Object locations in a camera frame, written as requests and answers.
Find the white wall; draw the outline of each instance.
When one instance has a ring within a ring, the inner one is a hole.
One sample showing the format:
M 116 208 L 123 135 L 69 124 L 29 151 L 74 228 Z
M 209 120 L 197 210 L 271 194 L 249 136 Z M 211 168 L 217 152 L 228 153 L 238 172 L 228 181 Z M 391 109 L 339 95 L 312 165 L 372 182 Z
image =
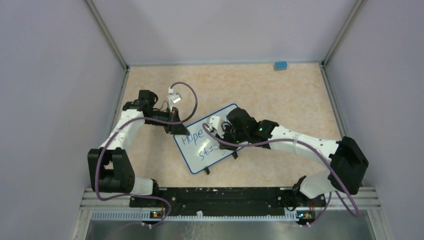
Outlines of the white wall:
M 397 239 L 422 239 L 424 1 L 368 1 L 328 67 Z
M 0 239 L 69 239 L 123 79 L 82 0 L 0 4 Z
M 355 0 L 94 0 L 129 65 L 322 61 Z

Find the blue block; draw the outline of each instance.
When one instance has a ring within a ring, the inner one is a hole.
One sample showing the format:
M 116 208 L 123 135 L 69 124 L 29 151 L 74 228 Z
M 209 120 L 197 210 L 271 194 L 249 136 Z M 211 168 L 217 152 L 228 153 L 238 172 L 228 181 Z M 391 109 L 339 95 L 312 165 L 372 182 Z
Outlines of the blue block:
M 278 61 L 274 63 L 274 71 L 281 71 L 287 69 L 287 62 L 286 61 Z

